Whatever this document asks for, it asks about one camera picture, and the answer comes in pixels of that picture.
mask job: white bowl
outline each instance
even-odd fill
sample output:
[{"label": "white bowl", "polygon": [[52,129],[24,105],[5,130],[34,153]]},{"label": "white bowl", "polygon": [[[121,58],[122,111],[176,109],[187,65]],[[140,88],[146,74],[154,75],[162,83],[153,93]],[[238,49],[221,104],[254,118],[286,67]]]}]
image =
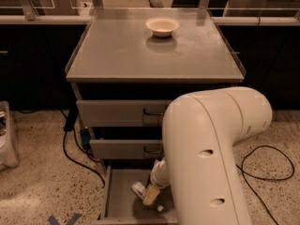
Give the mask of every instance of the white bowl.
[{"label": "white bowl", "polygon": [[146,27],[153,32],[154,36],[169,37],[179,27],[179,21],[168,17],[156,17],[149,19]]}]

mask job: trash bin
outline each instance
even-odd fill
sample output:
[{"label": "trash bin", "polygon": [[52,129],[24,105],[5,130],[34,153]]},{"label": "trash bin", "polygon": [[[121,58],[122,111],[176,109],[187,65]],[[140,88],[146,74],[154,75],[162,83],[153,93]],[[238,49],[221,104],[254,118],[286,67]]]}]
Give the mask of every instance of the trash bin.
[{"label": "trash bin", "polygon": [[0,102],[0,171],[19,165],[18,134],[6,101]]}]

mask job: black cabinet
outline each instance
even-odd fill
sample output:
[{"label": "black cabinet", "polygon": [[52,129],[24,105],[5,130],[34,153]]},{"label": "black cabinet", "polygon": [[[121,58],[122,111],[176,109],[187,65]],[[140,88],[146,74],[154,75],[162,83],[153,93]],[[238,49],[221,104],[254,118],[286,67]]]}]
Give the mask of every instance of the black cabinet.
[{"label": "black cabinet", "polygon": [[300,26],[220,26],[244,65],[241,85],[264,93],[275,109],[300,108]]},{"label": "black cabinet", "polygon": [[68,108],[65,66],[85,25],[0,25],[0,100],[12,109]]}]

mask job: white robotic arm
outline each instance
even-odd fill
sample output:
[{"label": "white robotic arm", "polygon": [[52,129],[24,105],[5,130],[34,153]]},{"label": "white robotic arm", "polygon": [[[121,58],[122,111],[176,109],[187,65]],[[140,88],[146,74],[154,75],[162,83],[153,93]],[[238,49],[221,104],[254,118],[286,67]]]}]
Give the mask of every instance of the white robotic arm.
[{"label": "white robotic arm", "polygon": [[271,120],[268,100],[246,87],[195,92],[171,103],[163,145],[179,225],[252,224],[233,144],[267,130]]}]

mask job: floor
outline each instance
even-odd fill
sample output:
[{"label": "floor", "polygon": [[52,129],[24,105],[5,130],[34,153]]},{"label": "floor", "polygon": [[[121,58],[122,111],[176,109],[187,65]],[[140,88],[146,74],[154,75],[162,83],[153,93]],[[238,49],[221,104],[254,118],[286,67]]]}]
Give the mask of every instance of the floor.
[{"label": "floor", "polygon": [[[167,7],[171,0],[162,0]],[[147,0],[104,0],[105,7],[147,7]],[[12,112],[19,137],[20,165],[0,172],[0,224],[90,224],[98,219],[103,200],[100,178],[66,158],[63,151],[65,117],[60,111]],[[76,124],[79,138],[79,125]],[[235,161],[260,145],[271,145],[288,156],[294,176],[281,182],[247,180],[265,201],[280,225],[300,224],[300,111],[274,111],[271,127],[259,136],[233,148]],[[77,147],[74,134],[67,135],[69,155],[99,171]],[[261,148],[245,162],[245,169],[257,176],[282,177],[292,171],[278,151]],[[276,224],[241,175],[253,225]]]}]

